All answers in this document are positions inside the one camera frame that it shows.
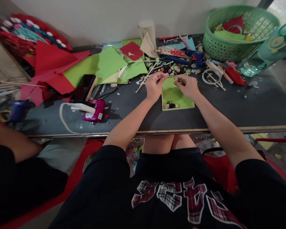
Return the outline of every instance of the chair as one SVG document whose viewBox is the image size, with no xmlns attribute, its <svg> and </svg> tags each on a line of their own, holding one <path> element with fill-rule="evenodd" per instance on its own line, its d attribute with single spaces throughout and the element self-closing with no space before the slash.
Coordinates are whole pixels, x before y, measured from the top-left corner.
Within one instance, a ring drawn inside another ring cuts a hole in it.
<svg viewBox="0 0 286 229">
<path fill-rule="evenodd" d="M 231 195 L 236 195 L 239 192 L 239 186 L 235 174 L 235 169 L 230 163 L 228 156 L 224 155 L 221 157 L 211 157 L 205 155 L 208 152 L 220 151 L 220 150 L 223 149 L 212 148 L 205 150 L 202 154 L 203 159 L 209 166 L 216 182 L 220 184 Z M 270 164 L 271 167 L 286 181 L 286 174 L 284 173 L 284 171 L 272 160 L 270 160 L 267 157 L 265 158 L 266 162 Z"/>
<path fill-rule="evenodd" d="M 22 216 L 13 219 L 12 221 L 4 224 L 0 227 L 0 229 L 15 229 L 19 228 L 22 225 L 26 224 L 30 220 L 34 219 L 35 217 L 41 215 L 42 213 L 48 211 L 49 209 L 55 207 L 56 205 L 64 202 L 68 196 L 71 194 L 73 189 L 78 185 L 79 181 L 83 176 L 83 166 L 86 159 L 93 153 L 97 152 L 99 148 L 102 147 L 103 141 L 98 140 L 88 140 L 84 149 L 82 150 L 78 161 L 70 174 L 65 190 L 59 196 L 47 201 L 43 205 L 35 208 L 34 210 L 23 214 Z"/>
</svg>

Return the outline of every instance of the table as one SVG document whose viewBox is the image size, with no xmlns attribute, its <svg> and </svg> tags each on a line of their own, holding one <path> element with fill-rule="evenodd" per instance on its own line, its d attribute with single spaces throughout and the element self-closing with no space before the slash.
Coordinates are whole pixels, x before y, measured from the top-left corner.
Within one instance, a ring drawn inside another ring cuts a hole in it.
<svg viewBox="0 0 286 229">
<path fill-rule="evenodd" d="M 196 36 L 195 44 L 199 41 L 202 42 L 202 37 Z M 205 84 L 201 74 L 194 76 L 197 77 L 201 93 L 243 133 L 286 131 L 286 93 L 271 69 L 252 78 L 246 77 L 245 80 L 248 82 L 259 81 L 262 77 L 264 80 L 258 84 L 258 89 L 231 85 L 223 79 L 222 83 L 226 88 L 226 91 L 223 91 L 221 88 L 215 89 L 213 85 Z M 97 124 L 82 121 L 81 112 L 72 112 L 69 106 L 65 106 L 63 117 L 68 127 L 87 136 L 107 136 L 119 121 L 144 100 L 144 86 L 135 93 L 139 87 L 136 84 L 139 79 L 139 76 L 133 78 L 129 84 L 121 85 L 113 94 L 105 97 L 104 101 L 108 103 L 105 114 L 109 115 L 109 123 L 106 120 Z M 107 85 L 104 93 L 112 90 Z M 49 102 L 52 103 L 51 106 L 46 103 L 31 109 L 25 121 L 17 124 L 16 129 L 30 137 L 76 136 L 66 130 L 59 118 L 59 107 L 63 101 Z M 162 111 L 160 98 L 146 115 L 137 135 L 179 133 L 209 133 L 209 130 L 198 108 Z"/>
</svg>

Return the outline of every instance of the plaid letter print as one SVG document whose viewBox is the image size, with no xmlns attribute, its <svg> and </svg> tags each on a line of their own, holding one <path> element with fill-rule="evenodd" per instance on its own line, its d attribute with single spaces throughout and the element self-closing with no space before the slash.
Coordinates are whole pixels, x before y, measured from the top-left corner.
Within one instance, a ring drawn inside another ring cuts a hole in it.
<svg viewBox="0 0 286 229">
<path fill-rule="evenodd" d="M 170 182 L 170 183 L 164 183 L 161 182 L 157 197 L 165 203 L 168 208 L 174 212 L 177 208 L 181 206 L 181 200 L 182 196 L 178 196 L 175 193 L 180 193 L 181 190 L 181 183 L 176 182 Z"/>
<path fill-rule="evenodd" d="M 212 195 L 214 198 L 211 198 L 207 195 L 207 201 L 208 201 L 208 205 L 209 205 L 209 209 L 211 212 L 211 215 L 226 224 L 235 224 L 237 226 L 239 226 L 240 228 L 245 229 L 246 227 L 244 225 L 242 225 L 237 218 L 233 215 L 233 213 L 227 209 L 227 207 L 223 204 L 223 198 L 220 195 L 220 193 L 217 192 L 212 192 Z"/>
<path fill-rule="evenodd" d="M 155 194 L 157 184 L 158 183 L 149 183 L 148 181 L 141 181 L 141 183 L 137 187 L 137 190 L 142 195 L 133 195 L 133 199 L 131 200 L 132 207 L 135 208 L 135 206 L 137 206 L 139 203 L 149 201 Z"/>
<path fill-rule="evenodd" d="M 194 185 L 194 178 L 188 182 L 184 182 L 183 188 L 185 190 L 183 195 L 187 198 L 187 220 L 193 224 L 200 224 L 207 186 L 205 184 L 199 184 L 194 188 Z"/>
</svg>

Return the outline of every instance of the water bottle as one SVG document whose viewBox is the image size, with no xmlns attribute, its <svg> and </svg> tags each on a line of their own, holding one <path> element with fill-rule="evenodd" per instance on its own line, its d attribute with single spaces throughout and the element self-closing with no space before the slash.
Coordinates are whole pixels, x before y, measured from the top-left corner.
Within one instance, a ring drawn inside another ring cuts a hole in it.
<svg viewBox="0 0 286 229">
<path fill-rule="evenodd" d="M 242 66 L 241 72 L 249 77 L 266 70 L 278 60 L 286 57 L 286 24 L 275 27 L 270 37 L 262 43 L 257 52 Z"/>
</svg>

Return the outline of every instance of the wooden table edge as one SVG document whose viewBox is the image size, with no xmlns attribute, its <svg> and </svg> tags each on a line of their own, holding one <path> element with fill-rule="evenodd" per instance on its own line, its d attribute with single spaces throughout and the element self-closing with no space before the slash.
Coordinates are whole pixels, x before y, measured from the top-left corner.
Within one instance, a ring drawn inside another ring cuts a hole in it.
<svg viewBox="0 0 286 229">
<path fill-rule="evenodd" d="M 269 133 L 269 132 L 286 132 L 286 126 L 261 126 L 261 127 L 239 127 L 244 134 L 253 133 Z M 137 135 L 158 135 L 158 134 L 199 134 L 210 133 L 209 129 L 182 129 L 182 130 L 147 130 L 138 131 Z M 87 137 L 108 136 L 108 132 L 104 133 L 81 133 Z M 31 138 L 51 138 L 51 137 L 74 137 L 76 134 L 55 134 L 55 135 L 28 135 Z"/>
</svg>

